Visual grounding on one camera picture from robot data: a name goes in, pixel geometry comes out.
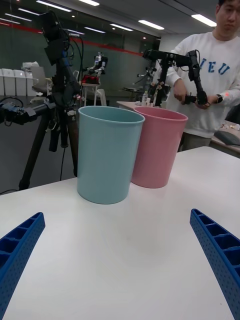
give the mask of plastic cup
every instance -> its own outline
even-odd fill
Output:
[[[167,185],[187,123],[184,114],[156,107],[136,107],[145,117],[131,181],[145,188]]]
[[[108,106],[85,106],[79,112],[77,191],[97,204],[126,198],[145,118]]]

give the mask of glass wall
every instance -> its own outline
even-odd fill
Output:
[[[46,40],[39,22],[39,15],[48,10],[57,14],[65,29],[82,37],[83,67],[93,66],[99,51],[108,57],[106,74],[101,76],[101,86],[107,96],[125,95],[122,88],[132,87],[138,80],[137,74],[144,74],[145,67],[150,65],[142,55],[146,49],[153,47],[155,37],[151,35],[114,28],[110,21],[74,10],[63,11],[36,0],[0,0],[0,68],[19,70],[23,62],[37,61],[44,67],[47,77],[54,75],[55,66],[50,65],[44,51]],[[72,69],[80,69],[76,48]]]

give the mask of camera tripod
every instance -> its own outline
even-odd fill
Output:
[[[73,162],[73,173],[75,177],[78,175],[78,125],[76,112],[73,109],[67,110],[61,107],[49,108],[47,104],[36,107],[41,110],[41,120],[38,126],[32,148],[27,160],[27,164],[19,183],[19,190],[28,189],[30,186],[31,176],[43,144],[45,134],[51,130],[51,138],[49,151],[56,152],[58,148],[59,136],[61,138],[61,147],[67,148],[68,136],[71,147],[71,155]]]

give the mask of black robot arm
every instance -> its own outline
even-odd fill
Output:
[[[199,105],[205,105],[208,103],[208,98],[203,90],[200,79],[200,66],[198,63],[197,51],[193,50],[187,53],[187,55],[180,55],[172,52],[163,52],[157,50],[148,50],[143,54],[143,57],[151,61],[160,60],[161,75],[159,79],[160,89],[157,92],[157,98],[155,105],[161,106],[163,97],[165,96],[165,83],[167,78],[168,69],[170,67],[188,67],[188,76],[190,81],[194,81],[196,86],[197,95],[186,95],[185,104],[197,101]]]

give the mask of robot in background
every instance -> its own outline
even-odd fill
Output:
[[[105,68],[108,64],[108,58],[98,52],[94,57],[94,65],[83,69],[83,72],[87,71],[87,74],[83,77],[82,82],[84,84],[100,85],[100,76],[105,75]]]

